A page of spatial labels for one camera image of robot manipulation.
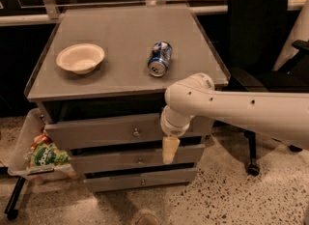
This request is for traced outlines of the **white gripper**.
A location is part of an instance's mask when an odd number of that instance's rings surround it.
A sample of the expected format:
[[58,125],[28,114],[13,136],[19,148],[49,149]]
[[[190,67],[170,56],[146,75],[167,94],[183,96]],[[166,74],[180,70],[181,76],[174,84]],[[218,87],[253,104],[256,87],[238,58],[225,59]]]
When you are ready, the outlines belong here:
[[178,137],[183,136],[190,127],[193,116],[181,114],[168,105],[161,113],[160,126],[162,131],[168,136],[162,141],[162,158],[164,164],[171,164],[180,145]]

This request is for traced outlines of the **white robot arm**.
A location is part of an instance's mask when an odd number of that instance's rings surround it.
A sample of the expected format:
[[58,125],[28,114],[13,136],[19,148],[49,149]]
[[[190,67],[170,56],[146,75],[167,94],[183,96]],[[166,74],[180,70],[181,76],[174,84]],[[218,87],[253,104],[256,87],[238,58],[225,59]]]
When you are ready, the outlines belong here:
[[287,11],[288,0],[228,0],[229,87],[217,91],[199,72],[166,89],[160,118],[165,163],[196,117],[244,129],[251,159],[257,134],[309,147],[308,84],[273,68],[285,42]]

